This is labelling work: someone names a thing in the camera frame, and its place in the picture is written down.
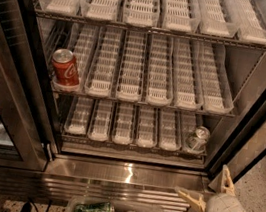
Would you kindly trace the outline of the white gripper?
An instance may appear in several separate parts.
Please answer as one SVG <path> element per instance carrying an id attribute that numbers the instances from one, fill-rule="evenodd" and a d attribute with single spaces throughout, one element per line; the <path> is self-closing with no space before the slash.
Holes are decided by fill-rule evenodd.
<path id="1" fill-rule="evenodd" d="M 212 196 L 207 205 L 201 193 L 178 186 L 175 187 L 175 192 L 197 212 L 245 212 L 235 197 L 235 187 L 227 165 L 223 166 L 220 181 L 219 191 L 222 194 Z"/>

